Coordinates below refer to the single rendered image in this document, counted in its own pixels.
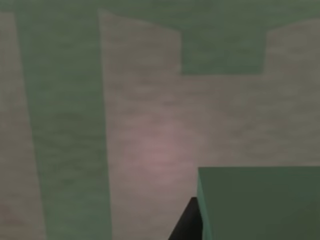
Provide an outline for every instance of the dark object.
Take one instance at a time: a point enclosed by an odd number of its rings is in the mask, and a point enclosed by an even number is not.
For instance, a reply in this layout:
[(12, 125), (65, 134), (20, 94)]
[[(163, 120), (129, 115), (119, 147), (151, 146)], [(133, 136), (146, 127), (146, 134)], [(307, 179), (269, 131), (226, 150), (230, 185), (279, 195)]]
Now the dark object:
[(192, 197), (169, 240), (202, 240), (203, 222), (196, 197)]

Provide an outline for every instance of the brown floor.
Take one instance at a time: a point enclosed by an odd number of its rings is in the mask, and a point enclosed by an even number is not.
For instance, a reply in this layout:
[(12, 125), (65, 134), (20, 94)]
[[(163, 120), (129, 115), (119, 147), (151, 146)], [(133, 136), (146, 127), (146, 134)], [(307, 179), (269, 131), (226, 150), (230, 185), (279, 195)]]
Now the brown floor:
[[(180, 76), (177, 32), (100, 21), (114, 240), (167, 239), (198, 166), (318, 164), (319, 19), (270, 32), (262, 76)], [(0, 14), (0, 240), (44, 240), (16, 46)]]

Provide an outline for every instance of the vertical green stripe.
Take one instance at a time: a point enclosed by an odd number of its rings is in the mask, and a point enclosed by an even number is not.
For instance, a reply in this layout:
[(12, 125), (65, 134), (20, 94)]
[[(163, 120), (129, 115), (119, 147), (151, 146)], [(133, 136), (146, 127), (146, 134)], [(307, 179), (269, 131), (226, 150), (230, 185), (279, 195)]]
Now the vertical green stripe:
[(80, 4), (16, 6), (47, 240), (111, 239), (98, 12)]

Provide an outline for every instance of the green marking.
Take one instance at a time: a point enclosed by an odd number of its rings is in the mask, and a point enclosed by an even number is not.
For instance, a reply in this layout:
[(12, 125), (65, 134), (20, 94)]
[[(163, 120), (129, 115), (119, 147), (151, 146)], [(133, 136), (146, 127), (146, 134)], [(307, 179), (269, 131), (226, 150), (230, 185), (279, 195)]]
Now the green marking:
[(317, 0), (15, 0), (48, 240), (110, 240), (98, 8), (175, 29), (183, 74), (262, 72), (269, 29)]

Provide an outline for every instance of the floor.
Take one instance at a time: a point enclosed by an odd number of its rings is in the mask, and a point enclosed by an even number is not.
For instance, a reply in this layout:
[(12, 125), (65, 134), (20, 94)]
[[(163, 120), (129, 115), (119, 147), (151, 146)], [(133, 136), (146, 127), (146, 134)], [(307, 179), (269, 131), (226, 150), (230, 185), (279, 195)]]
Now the floor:
[[(320, 19), (269, 32), (247, 76), (181, 76), (178, 32), (100, 23), (114, 240), (167, 239), (199, 166), (318, 165)], [(12, 15), (0, 30), (0, 240), (44, 240)]]

